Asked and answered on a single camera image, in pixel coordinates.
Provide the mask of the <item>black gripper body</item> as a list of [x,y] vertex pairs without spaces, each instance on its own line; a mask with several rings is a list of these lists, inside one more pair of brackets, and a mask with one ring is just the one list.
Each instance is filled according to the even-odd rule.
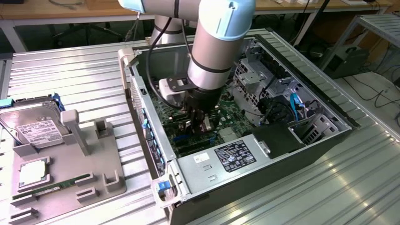
[[221,92],[222,88],[213,90],[205,90],[201,88],[186,90],[182,102],[183,110],[187,113],[209,113],[218,103]]

